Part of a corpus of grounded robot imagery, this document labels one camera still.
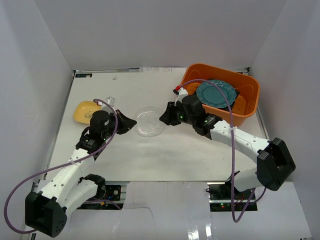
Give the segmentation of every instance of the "white tabletop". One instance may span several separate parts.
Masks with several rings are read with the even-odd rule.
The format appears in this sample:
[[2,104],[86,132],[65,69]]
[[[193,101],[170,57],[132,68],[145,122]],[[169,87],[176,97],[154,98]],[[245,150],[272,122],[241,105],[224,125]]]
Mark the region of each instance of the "white tabletop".
[[[75,78],[54,147],[50,167],[65,163],[79,141],[84,124],[73,120],[82,101],[115,98],[115,108],[133,118],[141,107],[166,109],[176,96],[172,90],[183,72],[93,73],[90,78]],[[240,129],[262,137],[257,116],[248,118]],[[255,164],[236,153],[236,169]],[[48,173],[52,178],[57,172]],[[155,137],[144,138],[135,130],[116,135],[87,173],[107,181],[224,181],[231,174],[231,148],[198,135],[187,124],[168,126]]]

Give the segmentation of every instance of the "small white object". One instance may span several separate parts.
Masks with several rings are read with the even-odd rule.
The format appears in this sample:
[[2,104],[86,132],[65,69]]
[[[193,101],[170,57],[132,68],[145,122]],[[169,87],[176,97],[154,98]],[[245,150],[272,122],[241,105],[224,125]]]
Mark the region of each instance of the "small white object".
[[176,97],[175,102],[174,102],[174,105],[175,105],[175,106],[177,105],[177,102],[181,102],[181,103],[182,103],[182,99],[183,99],[184,97],[188,96],[187,90],[185,90],[183,87],[181,87],[181,88],[178,90],[178,93],[179,93],[179,95]]

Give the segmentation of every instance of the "white panel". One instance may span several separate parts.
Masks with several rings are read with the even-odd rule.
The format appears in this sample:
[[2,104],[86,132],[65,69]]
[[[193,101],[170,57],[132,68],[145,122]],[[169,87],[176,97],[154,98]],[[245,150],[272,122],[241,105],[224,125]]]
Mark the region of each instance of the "white panel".
[[287,2],[253,66],[270,137],[286,141],[293,182],[312,236],[320,239],[320,3]]
[[[0,0],[0,205],[24,178],[43,169],[72,72],[33,0]],[[31,182],[13,196],[9,218],[19,229]],[[19,239],[0,219],[1,239]]]
[[286,0],[35,0],[72,69],[244,68]]
[[[299,240],[311,237],[292,183],[239,223],[210,212],[205,182],[130,182],[122,210],[76,210],[56,240]],[[261,194],[263,188],[256,190]],[[36,240],[50,237],[37,233]]]

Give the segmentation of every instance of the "cable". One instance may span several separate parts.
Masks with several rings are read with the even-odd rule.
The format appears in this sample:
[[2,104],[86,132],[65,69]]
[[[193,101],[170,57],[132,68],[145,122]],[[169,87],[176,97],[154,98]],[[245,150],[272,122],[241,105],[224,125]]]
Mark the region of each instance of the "cable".
[[[221,89],[219,87],[216,86],[216,84],[214,84],[213,82],[210,82],[208,80],[205,79],[194,79],[194,80],[190,80],[185,82],[184,84],[182,84],[180,86],[180,88],[184,87],[185,85],[194,83],[194,82],[205,82],[208,83],[212,86],[214,86],[222,95],[222,97],[224,98],[225,103],[228,106],[228,110],[230,113],[230,128],[231,128],[231,148],[232,148],[232,160],[231,160],[231,213],[232,213],[232,219],[235,223],[238,223],[240,221],[240,219],[242,218],[244,212],[246,211],[251,199],[253,198],[254,194],[255,194],[255,188],[252,190],[246,204],[244,205],[240,215],[238,218],[236,218],[236,213],[235,213],[235,168],[236,168],[236,160],[235,160],[235,133],[234,133],[234,116],[232,114],[232,110],[229,104],[229,101],[227,99],[227,97],[224,95],[224,93],[221,91]],[[257,199],[255,202],[257,202],[258,200],[260,200],[263,196],[263,194],[259,197],[259,199]]]
[[[103,150],[106,148],[106,146],[111,142],[111,140],[114,138],[114,136],[115,136],[116,133],[117,133],[117,129],[118,129],[118,117],[117,117],[117,113],[116,113],[116,111],[114,110],[114,108],[113,108],[112,106],[110,106],[108,103],[106,103],[105,101],[100,100],[100,99],[94,99],[93,102],[95,102],[95,103],[101,102],[101,103],[105,104],[108,108],[111,109],[111,111],[113,112],[113,114],[114,114],[114,116],[115,116],[115,126],[114,126],[114,130],[113,130],[113,132],[112,132],[111,137],[108,139],[108,141],[107,141],[104,145],[102,145],[97,151],[95,151],[95,152],[93,152],[93,153],[91,153],[91,154],[89,154],[89,155],[87,155],[87,156],[84,156],[84,157],[82,157],[82,158],[79,158],[79,159],[73,161],[73,163],[78,163],[78,162],[80,162],[80,161],[82,161],[82,160],[88,159],[88,158],[94,156],[95,154],[103,151]],[[15,227],[11,224],[11,222],[10,222],[10,220],[9,220],[9,218],[8,218],[8,205],[9,205],[9,201],[10,201],[12,195],[15,193],[15,191],[16,191],[22,184],[24,184],[25,182],[29,181],[30,179],[33,179],[34,177],[37,177],[37,176],[39,176],[39,175],[42,175],[42,174],[51,172],[51,171],[53,171],[53,170],[57,170],[57,169],[60,169],[60,168],[69,166],[69,165],[71,165],[71,164],[72,164],[72,162],[67,162],[67,163],[64,163],[64,164],[61,164],[61,165],[58,165],[58,166],[49,168],[49,169],[47,169],[47,170],[43,170],[43,171],[37,172],[37,173],[35,173],[35,174],[27,177],[26,179],[22,180],[20,183],[18,183],[18,184],[13,188],[13,190],[9,193],[8,197],[6,198],[6,201],[5,201],[5,204],[4,204],[4,208],[3,208],[4,220],[5,220],[6,224],[8,225],[8,227],[9,227],[12,231],[14,231],[14,232],[16,232],[16,233],[18,233],[18,234],[30,234],[30,233],[34,233],[34,232],[36,231],[35,229],[34,229],[34,230],[29,230],[29,231],[22,231],[22,230],[19,230],[19,229],[15,228]]]
[[265,188],[263,189],[263,192],[261,193],[260,197],[258,197],[257,200],[255,200],[255,201],[253,201],[253,202],[250,202],[249,205],[256,204],[258,201],[260,201],[260,199],[262,199],[262,197],[265,195],[266,190],[267,190],[267,188],[265,187]]
[[121,207],[119,207],[114,201],[108,200],[108,199],[102,199],[102,200],[91,200],[91,201],[85,201],[83,204],[94,204],[94,203],[101,203],[101,202],[108,202],[113,204],[117,209],[121,210]]

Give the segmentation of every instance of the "white table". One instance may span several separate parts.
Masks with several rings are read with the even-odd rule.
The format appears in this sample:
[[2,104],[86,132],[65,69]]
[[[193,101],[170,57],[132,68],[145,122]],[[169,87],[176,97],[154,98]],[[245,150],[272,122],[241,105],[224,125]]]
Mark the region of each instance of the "white table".
[[[73,120],[82,101],[115,98],[115,108],[133,118],[141,107],[166,109],[176,96],[172,90],[183,72],[93,73],[90,78],[75,78],[54,147],[50,167],[65,163],[71,156],[84,124]],[[263,137],[254,114],[240,127]],[[236,153],[236,169],[255,164]],[[97,161],[87,170],[107,181],[224,181],[231,174],[231,148],[198,135],[187,124],[168,126],[162,134],[144,138],[135,130],[116,135]],[[53,177],[57,172],[48,173]]]
[[[151,72],[94,73],[92,78],[76,78],[50,166],[67,161],[85,127],[73,120],[78,103],[113,96],[115,107],[130,118],[140,107],[156,106],[165,110],[167,102],[175,99],[172,89],[182,77],[182,72]],[[256,115],[240,128],[263,137]],[[237,152],[237,170],[253,166],[251,160]],[[126,188],[124,209],[76,210],[57,240],[299,240],[311,237],[299,197],[290,182],[284,183],[277,192],[267,191],[257,204],[258,211],[246,212],[239,223],[232,221],[230,212],[210,213],[208,194],[204,191],[206,183],[191,181],[227,179],[231,173],[231,149],[197,135],[187,124],[167,127],[161,135],[151,138],[140,137],[134,130],[117,135],[87,173],[101,175],[108,181],[131,181]],[[55,172],[48,174],[47,179],[53,174]],[[256,190],[258,196],[262,190]],[[49,239],[42,233],[36,235],[36,240]]]

